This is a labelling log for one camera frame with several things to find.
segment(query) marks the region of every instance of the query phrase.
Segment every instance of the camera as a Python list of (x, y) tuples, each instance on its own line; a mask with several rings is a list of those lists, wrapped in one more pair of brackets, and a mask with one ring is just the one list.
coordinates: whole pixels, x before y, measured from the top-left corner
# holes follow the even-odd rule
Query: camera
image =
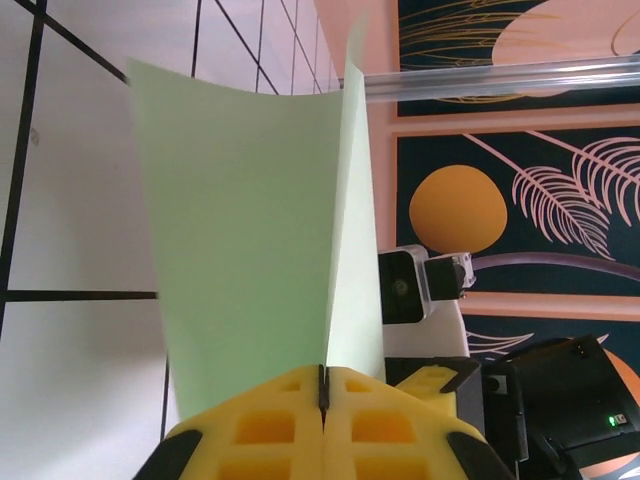
[(378, 269), (383, 324), (417, 323), (433, 302), (457, 300), (475, 282), (469, 253), (429, 258), (421, 245), (381, 252)]

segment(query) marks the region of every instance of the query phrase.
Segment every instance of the black electronic device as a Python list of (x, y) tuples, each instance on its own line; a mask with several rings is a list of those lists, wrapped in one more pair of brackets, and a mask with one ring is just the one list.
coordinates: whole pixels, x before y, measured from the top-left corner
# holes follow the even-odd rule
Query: black electronic device
[[(593, 336), (487, 365), (483, 390), (487, 438), (522, 480), (579, 479), (580, 468), (640, 451), (640, 408)], [(492, 442), (498, 424), (518, 448)]]
[(454, 253), (429, 258), (422, 245), (407, 245), (378, 255), (382, 320), (417, 323), (434, 301), (457, 300), (475, 282), (471, 255)]

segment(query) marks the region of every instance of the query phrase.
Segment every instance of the black grout line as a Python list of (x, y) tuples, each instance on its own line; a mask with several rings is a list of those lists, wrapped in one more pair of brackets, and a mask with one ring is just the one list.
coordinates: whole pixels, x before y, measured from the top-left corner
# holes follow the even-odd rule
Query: black grout line
[(264, 0), (260, 6), (260, 36), (258, 37), (258, 68), (256, 68), (256, 93), (258, 93), (258, 83), (260, 81), (260, 61), (262, 57), (262, 27), (264, 25)]
[(15, 2), (21, 7), (29, 10), (30, 13), (34, 15), (38, 14), (38, 7), (36, 7), (35, 3), (30, 2), (29, 0), (15, 0)]
[(99, 300), (154, 300), (156, 292), (113, 290), (7, 290), (2, 294), (9, 302), (84, 302)]
[[(36, 3), (38, 15), (33, 17), (31, 27), (31, 40), (29, 42), (29, 57), (24, 80), (22, 95), (22, 108), (20, 110), (20, 124), (16, 140), (16, 150), (11, 172), (9, 186), (9, 198), (7, 201), (7, 214), (2, 234), (2, 247), (0, 248), (0, 291), (6, 291), (9, 287), (9, 274), (11, 273), (11, 260), (18, 229), (18, 214), (20, 200), (22, 198), (22, 184), (27, 166), (27, 150), (29, 148), (29, 132), (33, 117), (33, 106), (38, 83), (38, 67), (40, 65), (40, 52), (42, 51), (42, 36), (44, 33), (44, 16), (47, 10), (47, 0), (38, 0)], [(4, 302), (0, 309), (0, 338), (2, 337), (2, 325), (4, 323)]]
[(202, 11), (202, 0), (198, 0), (196, 8), (196, 28), (193, 35), (193, 56), (191, 57), (191, 78), (196, 76), (196, 65), (198, 63), (198, 39), (200, 37), (200, 12)]
[(164, 366), (164, 392), (162, 393), (162, 421), (160, 422), (160, 441), (167, 434), (167, 406), (169, 405), (169, 357)]
[(231, 17), (227, 13), (227, 10), (222, 6), (222, 3), (220, 2), (220, 0), (215, 0), (215, 2), (218, 4), (220, 11), (224, 15), (224, 17), (227, 19), (227, 22), (229, 22), (229, 25), (231, 25), (231, 28), (233, 29), (233, 31), (236, 32), (236, 35), (238, 35), (238, 38), (242, 42), (242, 45), (244, 45), (244, 48), (247, 50), (247, 52), (249, 52), (249, 55), (251, 56), (253, 61), (256, 62), (256, 64), (258, 65), (258, 68), (264, 75), (264, 78), (267, 80), (267, 82), (269, 82), (269, 85), (271, 85), (271, 88), (273, 88), (273, 91), (277, 93), (276, 87), (273, 86), (273, 83), (271, 82), (269, 75), (267, 75), (267, 72), (265, 72), (264, 69), (260, 66), (260, 62), (256, 58), (255, 54), (251, 51), (251, 48), (249, 47), (249, 45), (247, 44), (247, 41), (244, 39), (244, 37), (240, 33), (240, 30), (238, 30), (238, 27), (236, 27), (236, 24), (233, 23), (233, 20), (231, 20)]
[(293, 60), (291, 61), (291, 95), (293, 95), (293, 84), (296, 80), (296, 51), (298, 50), (298, 32), (296, 32), (296, 28), (298, 28), (298, 0), (296, 0), (296, 18), (294, 22), (291, 22), (291, 17), (289, 17), (289, 12), (287, 12), (287, 8), (285, 7), (285, 13), (289, 18), (289, 23), (293, 27)]
[(102, 66), (109, 73), (114, 75), (118, 80), (127, 82), (127, 76), (116, 67), (113, 63), (109, 62), (106, 58), (96, 52), (89, 45), (84, 43), (80, 38), (71, 33), (65, 27), (63, 27), (57, 20), (51, 18), (49, 15), (45, 15), (45, 24), (51, 28), (54, 32), (60, 35), (62, 38), (71, 43), (74, 47), (84, 53), (86, 56), (95, 61), (98, 65)]
[(307, 52), (305, 51), (304, 46), (302, 45), (302, 40), (300, 40), (300, 37), (298, 36), (298, 32), (297, 32), (297, 28), (298, 28), (298, 1), (296, 0), (296, 18), (295, 18), (295, 22), (293, 20), (291, 20), (291, 17), (289, 16), (289, 11), (287, 10), (287, 7), (284, 6), (284, 0), (280, 0), (280, 3), (282, 4), (282, 8), (284, 8), (284, 12), (287, 15), (287, 18), (289, 19), (289, 23), (291, 24), (291, 27), (293, 28), (293, 37), (294, 37), (293, 46), (294, 46), (294, 50), (295, 50), (295, 45), (296, 45), (295, 40), (298, 40), (298, 43), (300, 44), (300, 50), (302, 50), (302, 56), (304, 57), (304, 60), (307, 62), (307, 65), (309, 66), (309, 70), (311, 70), (311, 73), (315, 75), (313, 67), (311, 66), (311, 62), (309, 61), (309, 57), (307, 57)]

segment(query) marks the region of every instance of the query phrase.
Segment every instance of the white tile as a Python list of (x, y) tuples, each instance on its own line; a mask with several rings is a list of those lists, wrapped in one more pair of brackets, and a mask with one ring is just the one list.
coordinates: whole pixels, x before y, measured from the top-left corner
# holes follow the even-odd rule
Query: white tile
[(10, 288), (155, 290), (128, 94), (45, 29)]
[(196, 78), (255, 91), (258, 65), (214, 0), (202, 0)]
[(313, 73), (302, 58), (300, 44), (296, 42), (296, 62), (293, 70), (293, 94), (311, 95), (313, 92)]
[(258, 77), (258, 93), (266, 93), (269, 95), (275, 95), (276, 93), (262, 72), (260, 72), (260, 76)]
[(33, 16), (0, 3), (0, 232), (4, 230)]
[(160, 439), (156, 302), (9, 304), (2, 333), (0, 478), (132, 478)]
[(315, 60), (317, 18), (318, 15), (316, 14), (316, 6), (313, 0), (298, 0), (296, 32), (311, 69), (313, 69)]
[(123, 71), (134, 57), (189, 74), (196, 7), (194, 0), (49, 0), (47, 13)]
[(278, 0), (284, 5), (287, 13), (289, 14), (289, 18), (291, 18), (291, 22), (295, 25), (296, 23), (296, 4), (298, 0)]
[(291, 93), (294, 34), (281, 0), (265, 0), (260, 65), (281, 95)]
[(253, 54), (258, 56), (262, 0), (220, 0)]

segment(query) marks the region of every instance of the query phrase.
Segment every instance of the yellow foam block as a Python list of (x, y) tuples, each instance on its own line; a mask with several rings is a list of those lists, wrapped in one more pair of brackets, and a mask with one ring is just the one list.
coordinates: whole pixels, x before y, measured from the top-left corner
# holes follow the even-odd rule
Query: yellow foam block
[(332, 368), (330, 378), (325, 479), (467, 480), (447, 434), (484, 442), (475, 428), (353, 370)]
[(440, 413), (457, 416), (455, 392), (440, 393), (442, 387), (449, 383), (458, 373), (447, 367), (422, 367), (417, 372), (396, 385), (395, 388), (419, 398), (430, 408)]
[[(318, 366), (296, 369), (175, 427), (168, 438), (202, 433), (180, 480), (467, 480), (447, 434), (484, 442), (475, 428), (372, 377), (348, 368), (329, 372), (324, 430)], [(421, 374), (406, 385), (426, 391), (436, 383)]]
[(197, 415), (168, 437), (203, 433), (180, 480), (321, 480), (318, 366), (303, 367)]

